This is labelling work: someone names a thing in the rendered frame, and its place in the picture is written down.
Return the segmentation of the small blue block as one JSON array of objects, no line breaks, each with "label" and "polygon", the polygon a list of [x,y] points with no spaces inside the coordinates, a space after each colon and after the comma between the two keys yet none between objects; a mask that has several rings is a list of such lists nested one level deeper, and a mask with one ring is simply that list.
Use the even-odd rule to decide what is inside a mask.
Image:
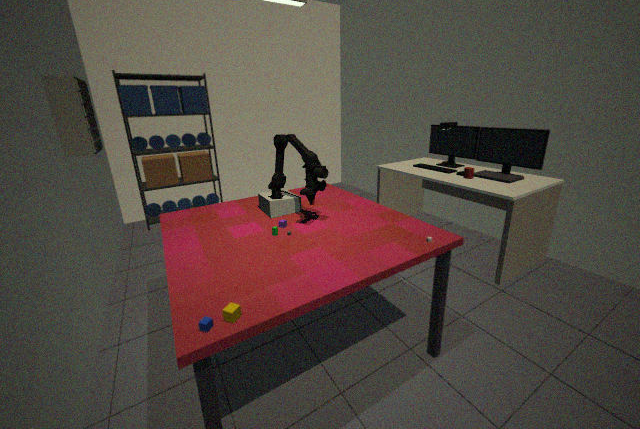
[{"label": "small blue block", "polygon": [[198,322],[199,331],[207,333],[214,327],[213,319],[205,317]]}]

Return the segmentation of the yellow cube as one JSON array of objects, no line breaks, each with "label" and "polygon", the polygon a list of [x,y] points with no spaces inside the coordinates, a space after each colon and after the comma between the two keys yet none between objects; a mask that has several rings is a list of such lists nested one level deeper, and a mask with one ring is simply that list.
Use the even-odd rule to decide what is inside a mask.
[{"label": "yellow cube", "polygon": [[230,302],[223,309],[224,320],[235,323],[237,319],[242,315],[241,305]]}]

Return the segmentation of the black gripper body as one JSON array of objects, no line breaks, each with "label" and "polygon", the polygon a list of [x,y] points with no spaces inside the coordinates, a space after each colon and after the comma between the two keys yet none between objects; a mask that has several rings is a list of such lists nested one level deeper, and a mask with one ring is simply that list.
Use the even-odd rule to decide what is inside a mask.
[{"label": "black gripper body", "polygon": [[314,193],[313,190],[317,190],[315,187],[315,189],[312,189],[313,182],[316,182],[316,179],[317,177],[306,177],[306,186],[300,191],[300,195],[311,196]]}]

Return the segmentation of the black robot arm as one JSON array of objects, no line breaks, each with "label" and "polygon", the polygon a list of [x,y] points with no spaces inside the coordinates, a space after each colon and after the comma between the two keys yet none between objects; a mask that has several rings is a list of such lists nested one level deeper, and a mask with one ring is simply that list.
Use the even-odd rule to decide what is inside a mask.
[{"label": "black robot arm", "polygon": [[[290,142],[293,147],[301,154],[302,160],[305,165],[302,168],[306,170],[306,177],[317,177],[317,178],[327,178],[328,169],[326,166],[322,166],[318,156],[308,150],[296,137],[294,134],[281,134],[274,136],[274,146],[276,148],[276,162],[275,162],[275,173],[272,176],[272,181],[268,185],[268,188],[272,190],[272,199],[283,199],[281,197],[281,188],[284,188],[286,183],[286,176],[283,174],[283,166],[284,166],[284,151],[287,147],[288,142]],[[315,164],[316,163],[316,164]],[[320,191],[325,190],[326,181],[318,181],[313,182],[312,189],[318,189]],[[315,188],[314,188],[315,187]]]}]

